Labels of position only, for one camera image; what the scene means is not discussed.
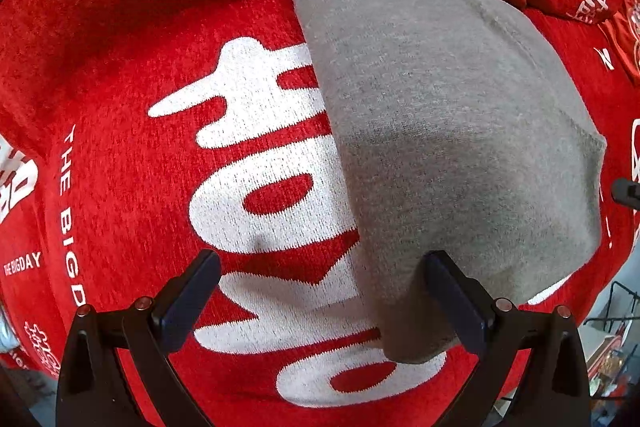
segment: white lettering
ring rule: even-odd
[[[84,288],[81,284],[73,284],[71,285],[71,293],[74,295],[74,301],[76,301],[76,306],[82,306],[86,304],[86,295],[84,295]]]
[[[40,268],[40,252],[33,252],[31,254],[25,254],[24,256],[16,257],[10,263],[4,265],[4,273],[5,275],[13,275],[15,273],[29,270],[33,268],[33,263],[35,261],[35,267]]]
[[[74,124],[74,126],[71,129],[71,132],[65,138],[65,142],[73,143],[73,141],[74,141],[74,131],[75,130],[76,130],[76,124]]]
[[[69,159],[71,149],[73,149],[73,147],[69,147],[69,149],[62,153],[62,159],[64,160],[64,163],[62,164],[62,169],[60,169],[60,172],[66,171],[71,166],[71,160]]]
[[[313,188],[293,206],[264,215],[242,206],[252,191],[305,173]],[[189,218],[204,241],[237,253],[300,247],[356,228],[332,136],[270,149],[214,172],[191,198]]]
[[[602,51],[598,48],[594,48],[594,50],[598,52],[598,55],[600,55],[600,58],[604,62],[604,65],[609,68],[609,71],[613,71],[614,68],[613,63],[611,62],[611,56],[609,55],[609,50],[606,48],[603,48]]]
[[[18,355],[18,353],[16,353],[13,349],[9,351],[9,355],[11,355],[11,358],[14,359],[15,363],[17,363],[18,367],[20,367],[21,369],[26,369],[27,365],[24,363],[24,360],[20,358],[20,356]]]
[[[60,178],[60,196],[63,192],[68,191],[71,188],[71,171],[65,172]]]
[[[640,160],[636,152],[636,129],[640,125],[640,118],[636,118],[631,125],[631,181],[640,180]]]
[[[9,185],[0,185],[0,223],[9,214],[9,198],[11,196],[11,187]]]
[[[78,275],[78,259],[72,251],[66,253],[66,272],[71,279],[75,279]]]
[[[0,169],[2,169],[2,176],[0,176],[0,185],[3,185],[5,181],[9,178],[11,174],[17,171],[20,167],[22,167],[22,159],[24,158],[24,153],[20,151],[16,151],[13,158],[5,159],[4,163],[0,165]]]
[[[33,327],[31,327],[28,322],[24,323],[24,331],[29,336],[31,344],[33,344],[33,349],[35,349],[42,365],[46,367],[54,377],[58,377],[60,374],[60,362],[58,362],[58,359],[51,351],[47,333],[42,331],[36,323],[33,323]]]
[[[609,237],[609,248],[613,248],[613,241],[611,240],[611,229],[609,228],[609,216],[605,216],[604,222],[607,225],[607,237]]]
[[[285,71],[310,65],[306,44],[270,51],[256,39],[233,39],[222,47],[213,73],[165,97],[148,115],[174,114],[222,96],[226,113],[198,131],[196,143],[226,147],[262,136],[324,111],[318,88],[281,89],[276,83]]]
[[[60,212],[60,223],[62,224],[62,235],[65,235],[71,230],[71,207],[68,206]]]
[[[593,24],[595,17],[603,10],[608,10],[607,0],[583,0],[575,11],[575,14],[571,15],[567,13],[569,17],[580,22],[587,24]]]
[[[19,201],[33,192],[33,187],[35,187],[37,180],[38,168],[33,160],[22,164],[22,166],[15,171],[14,179],[11,181],[11,208],[14,208]]]
[[[535,305],[535,304],[540,304],[540,302],[547,300],[551,295],[556,293],[562,287],[562,285],[564,285],[564,283],[566,283],[569,280],[569,277],[571,277],[571,274],[566,276],[564,279],[559,280],[557,283],[552,284],[546,290],[542,290],[542,292],[530,298],[527,301],[527,304]]]
[[[358,248],[351,247],[318,284],[242,272],[223,275],[222,292],[257,318],[198,328],[196,340],[219,353],[252,355],[373,328],[353,276]]]
[[[11,153],[14,151],[14,148],[11,147],[9,145],[9,142],[7,142],[7,140],[4,139],[4,136],[2,136],[0,134],[0,169],[4,170],[4,166],[7,164],[7,160],[9,159],[9,156],[11,156]],[[6,178],[4,176],[2,176],[0,178],[0,180],[2,180],[1,184],[4,184],[4,182],[6,181]]]
[[[280,396],[300,407],[339,407],[380,400],[404,393],[431,380],[444,367],[447,359],[441,353],[425,363],[398,363],[393,372],[373,387],[344,393],[336,391],[331,379],[358,367],[388,362],[380,341],[341,347],[284,367],[276,379]]]

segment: black plastic bracket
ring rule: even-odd
[[[611,198],[616,203],[640,210],[640,184],[618,178],[611,184]]]
[[[133,398],[115,349],[129,349],[162,421],[170,426],[212,427],[167,354],[182,347],[220,281],[220,260],[202,250],[155,299],[128,309],[97,313],[78,308],[66,341],[56,403],[60,426],[148,427]]]
[[[481,427],[520,349],[531,349],[529,360],[499,425],[589,426],[587,368],[575,321],[566,306],[545,314],[521,311],[508,299],[494,301],[444,251],[428,253],[424,266],[430,295],[465,349],[479,355],[472,374],[436,427]]]

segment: red clothing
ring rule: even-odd
[[[638,177],[640,99],[587,24],[623,0],[505,1],[529,6],[608,142],[602,245],[526,305],[582,318],[636,230],[607,187]],[[78,304],[154,295],[209,245],[220,289],[172,362],[216,425],[395,427],[442,413],[475,359],[460,347],[417,366],[383,356],[350,271],[357,231],[332,213],[346,195],[290,0],[3,0],[0,28],[0,286],[43,370],[56,374]],[[152,110],[210,74],[179,110]]]
[[[625,0],[620,11],[600,24],[635,86],[640,85],[640,0]]]

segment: fabric fold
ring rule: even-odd
[[[551,45],[501,0],[293,0],[391,360],[455,340],[420,260],[524,303],[600,243],[606,142]]]

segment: metal pin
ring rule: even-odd
[[[154,300],[151,297],[140,297],[133,303],[133,306],[137,310],[144,311],[151,308],[151,304],[153,303],[154,303]]]
[[[76,310],[76,315],[78,317],[85,317],[91,312],[91,304],[83,304]]]
[[[571,317],[571,310],[564,304],[558,306],[557,310],[558,315],[560,315],[562,318],[568,319],[569,317]]]
[[[509,299],[500,297],[499,299],[495,299],[495,307],[501,312],[510,312],[513,310],[513,303]]]

